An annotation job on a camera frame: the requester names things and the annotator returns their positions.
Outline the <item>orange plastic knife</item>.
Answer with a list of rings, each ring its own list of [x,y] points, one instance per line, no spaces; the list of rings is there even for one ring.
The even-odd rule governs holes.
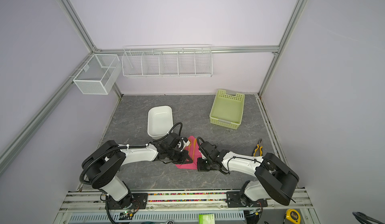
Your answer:
[[[194,161],[194,159],[195,159],[196,146],[197,146],[197,139],[194,139],[194,142],[193,142],[193,149],[192,149],[192,159],[193,159],[193,161]]]

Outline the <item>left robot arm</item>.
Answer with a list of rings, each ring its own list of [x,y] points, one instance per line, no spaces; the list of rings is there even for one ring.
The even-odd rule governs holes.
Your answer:
[[[105,142],[82,162],[79,181],[105,194],[107,205],[116,205],[118,209],[132,207],[134,195],[117,177],[118,171],[124,165],[143,161],[177,165],[193,163],[185,150],[190,141],[181,136],[182,127],[183,124],[178,122],[165,136],[143,145],[122,145],[114,140]]]

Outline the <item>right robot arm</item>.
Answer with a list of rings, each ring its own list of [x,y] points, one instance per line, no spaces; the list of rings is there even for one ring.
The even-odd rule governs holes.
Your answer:
[[[246,156],[229,150],[218,150],[216,145],[197,138],[202,157],[198,158],[198,171],[216,170],[229,175],[240,172],[256,178],[243,184],[236,198],[229,197],[242,207],[253,207],[261,199],[272,198],[288,206],[299,182],[299,176],[273,153],[264,156]]]

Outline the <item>pink paper napkin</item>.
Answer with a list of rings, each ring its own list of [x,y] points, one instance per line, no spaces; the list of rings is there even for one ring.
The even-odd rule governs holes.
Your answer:
[[[198,169],[198,158],[202,158],[202,154],[199,151],[199,147],[197,144],[197,140],[194,136],[190,136],[188,138],[189,145],[184,148],[184,150],[187,150],[189,157],[193,160],[190,164],[176,164],[176,167],[179,169],[191,169],[191,170],[197,170]]]

